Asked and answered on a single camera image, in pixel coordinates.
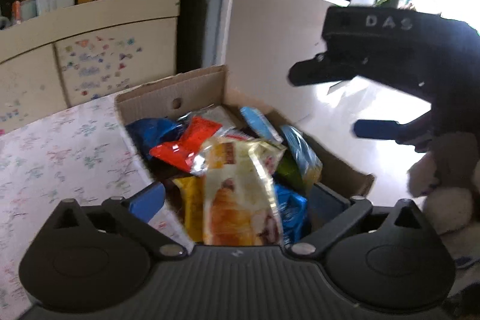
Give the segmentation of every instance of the hand hole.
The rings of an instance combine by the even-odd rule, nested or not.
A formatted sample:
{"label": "hand hole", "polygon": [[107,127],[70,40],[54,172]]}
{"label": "hand hole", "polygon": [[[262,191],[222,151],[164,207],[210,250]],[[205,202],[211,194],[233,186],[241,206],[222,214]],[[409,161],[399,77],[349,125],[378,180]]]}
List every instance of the hand hole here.
{"label": "hand hole", "polygon": [[182,99],[181,98],[175,98],[173,101],[172,101],[172,109],[180,109],[181,108],[181,105],[182,105]]}

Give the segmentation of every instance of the metal screw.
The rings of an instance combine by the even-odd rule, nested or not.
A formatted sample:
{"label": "metal screw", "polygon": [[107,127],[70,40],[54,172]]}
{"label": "metal screw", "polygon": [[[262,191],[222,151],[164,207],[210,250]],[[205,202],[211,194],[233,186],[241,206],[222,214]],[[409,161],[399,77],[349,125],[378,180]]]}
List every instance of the metal screw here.
{"label": "metal screw", "polygon": [[165,244],[160,247],[160,254],[168,257],[183,255],[183,247],[180,244]]}
{"label": "metal screw", "polygon": [[310,243],[296,243],[290,247],[290,250],[297,255],[311,255],[317,249]]}

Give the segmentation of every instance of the floral tablecloth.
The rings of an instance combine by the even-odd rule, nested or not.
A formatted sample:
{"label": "floral tablecloth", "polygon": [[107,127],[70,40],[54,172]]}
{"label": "floral tablecloth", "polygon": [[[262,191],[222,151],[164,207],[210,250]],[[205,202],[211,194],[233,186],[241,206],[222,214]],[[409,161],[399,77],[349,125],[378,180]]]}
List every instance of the floral tablecloth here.
{"label": "floral tablecloth", "polygon": [[[152,180],[126,147],[114,95],[46,117],[0,137],[0,319],[30,307],[18,278],[28,245],[63,198],[100,204],[129,197]],[[165,205],[150,224],[189,246]]]}

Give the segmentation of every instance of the cardboard box flap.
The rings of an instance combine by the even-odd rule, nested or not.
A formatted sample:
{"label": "cardboard box flap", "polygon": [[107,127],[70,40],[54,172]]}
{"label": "cardboard box flap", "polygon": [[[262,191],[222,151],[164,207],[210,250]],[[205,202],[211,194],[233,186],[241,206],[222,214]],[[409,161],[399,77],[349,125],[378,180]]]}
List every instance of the cardboard box flap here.
{"label": "cardboard box flap", "polygon": [[118,95],[115,105],[122,123],[128,125],[143,118],[175,120],[193,110],[222,104],[225,69],[215,68],[170,76]]}

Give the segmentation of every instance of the plastic wrapper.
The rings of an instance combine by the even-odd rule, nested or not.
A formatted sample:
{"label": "plastic wrapper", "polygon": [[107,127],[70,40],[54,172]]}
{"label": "plastic wrapper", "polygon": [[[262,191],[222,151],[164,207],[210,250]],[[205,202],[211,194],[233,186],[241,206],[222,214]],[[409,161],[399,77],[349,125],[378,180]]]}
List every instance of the plastic wrapper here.
{"label": "plastic wrapper", "polygon": [[202,148],[203,241],[214,246],[283,244],[273,180],[262,163],[264,140],[211,138]]}
{"label": "plastic wrapper", "polygon": [[248,126],[261,138],[274,143],[283,143],[283,139],[265,118],[260,110],[244,106],[240,109]]}
{"label": "plastic wrapper", "polygon": [[204,109],[189,112],[186,115],[180,117],[177,121],[188,126],[190,125],[191,120],[194,117],[201,117],[206,120],[221,124],[223,133],[235,128],[235,124],[230,118],[229,113],[221,106],[210,105]]}
{"label": "plastic wrapper", "polygon": [[185,229],[193,241],[201,242],[203,240],[202,178],[189,176],[187,178],[176,178],[173,182],[180,189],[183,199]]}
{"label": "plastic wrapper", "polygon": [[298,165],[289,150],[286,150],[283,154],[283,158],[280,160],[275,172],[275,178],[279,179],[282,183],[287,184],[296,192],[302,195],[305,194],[302,175],[300,174]]}
{"label": "plastic wrapper", "polygon": [[282,218],[284,244],[294,244],[302,237],[303,224],[307,219],[307,200],[279,183],[275,183],[274,187]]}
{"label": "plastic wrapper", "polygon": [[222,126],[201,117],[193,117],[190,125],[178,141],[164,142],[150,150],[150,155],[177,167],[184,172],[200,172],[192,169],[203,142],[212,137]]}
{"label": "plastic wrapper", "polygon": [[142,156],[151,160],[150,150],[164,141],[174,141],[182,134],[181,124],[167,118],[144,118],[127,125],[127,132]]}
{"label": "plastic wrapper", "polygon": [[320,181],[322,162],[297,129],[284,125],[281,130],[300,170],[305,192],[308,194],[314,183]]}

